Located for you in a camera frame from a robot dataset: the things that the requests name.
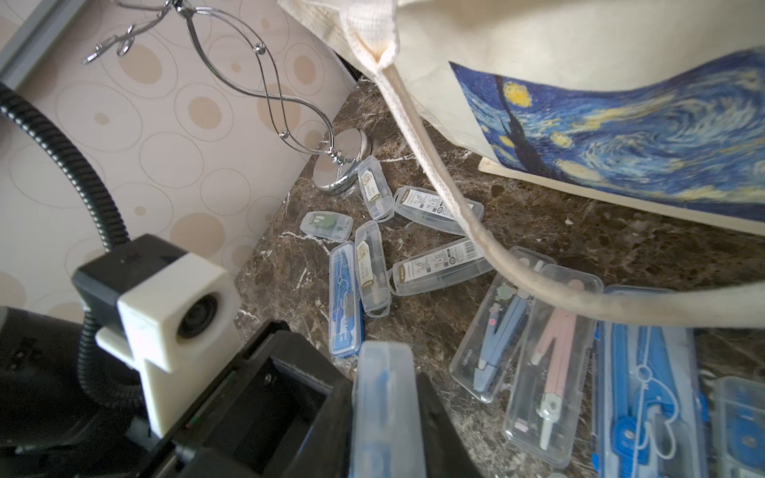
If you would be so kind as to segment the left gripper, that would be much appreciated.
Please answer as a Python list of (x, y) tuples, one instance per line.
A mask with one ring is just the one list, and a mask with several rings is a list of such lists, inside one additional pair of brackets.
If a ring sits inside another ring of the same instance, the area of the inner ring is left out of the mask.
[(137, 466), (137, 476), (299, 477), (304, 440), (339, 380), (349, 379), (305, 337), (284, 321), (268, 321)]

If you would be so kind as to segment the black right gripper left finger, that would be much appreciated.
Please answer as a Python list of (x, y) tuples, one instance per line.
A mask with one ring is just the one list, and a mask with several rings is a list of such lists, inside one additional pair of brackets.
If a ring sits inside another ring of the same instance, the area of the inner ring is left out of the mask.
[(353, 384), (339, 380), (322, 405), (298, 456), (299, 477), (347, 477), (353, 428)]

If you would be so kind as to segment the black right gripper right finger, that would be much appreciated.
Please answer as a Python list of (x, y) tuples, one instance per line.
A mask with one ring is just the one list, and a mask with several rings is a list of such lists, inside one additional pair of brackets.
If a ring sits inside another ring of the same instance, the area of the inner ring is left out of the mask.
[(430, 478), (480, 477), (467, 449), (453, 426), (426, 374), (416, 376), (418, 407), (422, 422), (426, 476)]

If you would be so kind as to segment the small blue clear case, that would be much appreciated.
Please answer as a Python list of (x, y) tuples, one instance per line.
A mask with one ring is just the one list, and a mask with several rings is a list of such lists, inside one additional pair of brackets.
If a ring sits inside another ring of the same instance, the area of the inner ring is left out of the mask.
[(351, 477), (426, 476), (414, 355), (408, 345), (362, 345), (353, 406)]

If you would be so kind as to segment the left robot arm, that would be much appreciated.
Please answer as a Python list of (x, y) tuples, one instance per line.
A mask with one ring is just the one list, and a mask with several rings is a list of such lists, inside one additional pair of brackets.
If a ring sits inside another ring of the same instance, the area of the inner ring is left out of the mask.
[(1, 121), (1, 473), (344, 477), (352, 383), (234, 281), (302, 167), (233, 99), (68, 84)]

